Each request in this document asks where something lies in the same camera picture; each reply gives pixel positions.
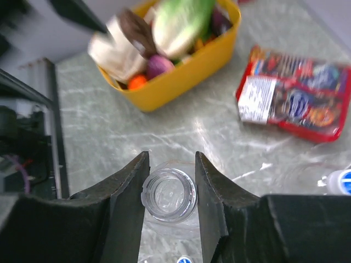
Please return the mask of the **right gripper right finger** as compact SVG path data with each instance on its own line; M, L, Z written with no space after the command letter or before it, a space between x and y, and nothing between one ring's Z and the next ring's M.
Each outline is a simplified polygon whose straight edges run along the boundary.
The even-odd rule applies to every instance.
M257 197L202 152L195 178L204 262L350 262L349 197Z

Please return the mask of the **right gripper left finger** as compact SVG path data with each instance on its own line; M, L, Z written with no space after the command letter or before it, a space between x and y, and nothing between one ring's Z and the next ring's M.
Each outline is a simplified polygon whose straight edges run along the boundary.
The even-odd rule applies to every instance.
M68 199L1 195L1 262L137 262L144 221L144 151Z

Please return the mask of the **clear plastic bottle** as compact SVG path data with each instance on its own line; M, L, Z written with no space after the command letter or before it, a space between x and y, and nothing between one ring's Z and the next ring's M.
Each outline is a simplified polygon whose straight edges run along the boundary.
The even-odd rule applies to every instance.
M291 195L330 195L326 179L337 170L346 170L331 162L302 162L284 164L275 169L272 191Z
M151 170L141 193L145 207L138 262L202 262L195 164L167 161Z

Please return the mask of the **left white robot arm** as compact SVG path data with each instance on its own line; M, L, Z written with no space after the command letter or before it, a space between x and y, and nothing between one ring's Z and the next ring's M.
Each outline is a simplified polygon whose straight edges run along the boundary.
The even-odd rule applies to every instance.
M49 1L57 16L87 30L107 33L106 25L84 1ZM1 30L17 31L26 20L39 16L28 1L1 1Z

